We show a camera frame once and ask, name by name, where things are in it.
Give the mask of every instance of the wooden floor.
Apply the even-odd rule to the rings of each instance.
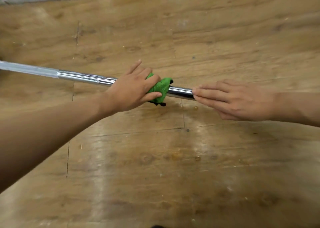
[[[174,85],[320,91],[320,0],[70,0],[0,7],[2,60]],[[0,72],[0,117],[104,88]],[[91,126],[0,195],[0,227],[320,226],[320,129],[222,121],[168,98]]]

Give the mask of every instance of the person's left hand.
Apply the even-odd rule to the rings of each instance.
[[[138,67],[140,64],[141,60],[138,60],[105,92],[106,109],[111,105],[113,112],[124,112],[162,96],[161,92],[147,93],[161,78],[153,75],[146,79],[152,69]]]

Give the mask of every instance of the cleaning cloth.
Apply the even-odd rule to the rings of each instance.
[[[154,85],[148,93],[150,92],[161,92],[162,96],[161,97],[157,97],[156,99],[150,101],[151,103],[154,103],[155,105],[160,104],[161,106],[165,106],[165,104],[162,104],[167,92],[169,90],[170,84],[173,83],[173,80],[169,77],[163,78],[161,81],[159,81],[156,85]]]

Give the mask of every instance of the skin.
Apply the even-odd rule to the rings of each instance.
[[[320,93],[270,91],[226,79],[200,85],[193,94],[224,120],[273,120],[320,127]]]
[[[161,96],[147,93],[161,79],[139,60],[106,91],[0,121],[0,193],[26,175],[78,133],[118,112]]]

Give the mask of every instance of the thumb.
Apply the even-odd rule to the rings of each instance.
[[[152,100],[154,100],[155,98],[161,97],[161,96],[162,96],[161,92],[150,92],[150,93],[147,93],[147,94],[141,99],[141,101],[142,101],[143,103],[146,103],[146,102],[152,101]]]

